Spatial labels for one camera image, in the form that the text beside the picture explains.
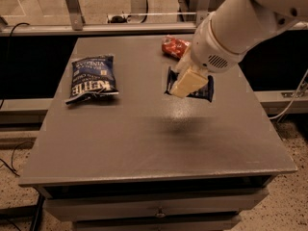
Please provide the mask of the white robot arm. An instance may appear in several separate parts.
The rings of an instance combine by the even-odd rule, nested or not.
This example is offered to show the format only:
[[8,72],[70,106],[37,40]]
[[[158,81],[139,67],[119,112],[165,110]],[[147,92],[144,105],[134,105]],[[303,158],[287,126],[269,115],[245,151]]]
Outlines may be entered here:
[[197,26],[168,93],[184,98],[200,90],[210,73],[228,70],[260,42],[307,19],[308,0],[225,0]]

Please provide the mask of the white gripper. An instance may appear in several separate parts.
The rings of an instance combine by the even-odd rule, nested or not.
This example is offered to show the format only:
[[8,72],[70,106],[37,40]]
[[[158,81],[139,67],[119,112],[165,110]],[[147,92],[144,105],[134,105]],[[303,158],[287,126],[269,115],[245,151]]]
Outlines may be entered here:
[[[222,46],[214,35],[212,19],[207,17],[193,35],[191,54],[185,54],[174,67],[174,71],[180,74],[169,93],[184,98],[208,83],[208,70],[225,72],[243,58],[244,53],[233,53]],[[208,70],[193,66],[193,62]]]

